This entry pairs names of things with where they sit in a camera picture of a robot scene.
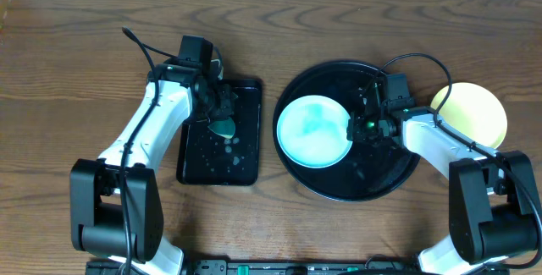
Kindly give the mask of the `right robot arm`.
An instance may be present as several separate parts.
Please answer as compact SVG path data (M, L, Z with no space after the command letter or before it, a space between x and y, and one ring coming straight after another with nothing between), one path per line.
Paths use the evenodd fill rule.
M541 260L541 206L534 171L520 151L502 153L452 128L431 107L384 100L353 112L350 140L420 156L449 181L449 235L423 250L425 272L474 274Z

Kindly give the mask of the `white plate with blue stain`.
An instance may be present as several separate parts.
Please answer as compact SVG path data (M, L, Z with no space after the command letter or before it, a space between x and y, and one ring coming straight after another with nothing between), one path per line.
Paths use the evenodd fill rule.
M275 127L279 148L305 168L335 165L352 147L347 138L349 119L344 107L329 97L299 97L279 112Z

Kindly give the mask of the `yellow plate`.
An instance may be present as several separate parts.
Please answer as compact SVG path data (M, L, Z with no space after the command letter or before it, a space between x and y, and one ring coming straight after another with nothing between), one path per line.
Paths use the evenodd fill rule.
M506 137L505 109L493 93L480 85L454 83L440 116L454 129L487 147L498 148Z

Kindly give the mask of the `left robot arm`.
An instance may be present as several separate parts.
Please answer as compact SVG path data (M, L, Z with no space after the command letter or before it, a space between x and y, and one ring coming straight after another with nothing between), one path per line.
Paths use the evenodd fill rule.
M120 264L119 273L179 274L183 251L163 235L156 175L174 134L190 119L224 121L235 94L214 59L203 67L170 59L149 73L145 95L124 130L97 159L69 174L71 242Z

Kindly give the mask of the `green yellow sponge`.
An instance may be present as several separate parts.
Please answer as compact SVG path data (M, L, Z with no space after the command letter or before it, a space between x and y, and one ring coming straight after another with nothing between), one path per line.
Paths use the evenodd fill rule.
M208 125L208 129L214 134L219 135L227 140L232 139L236 131L235 122L232 117L228 117L223 120L213 121Z

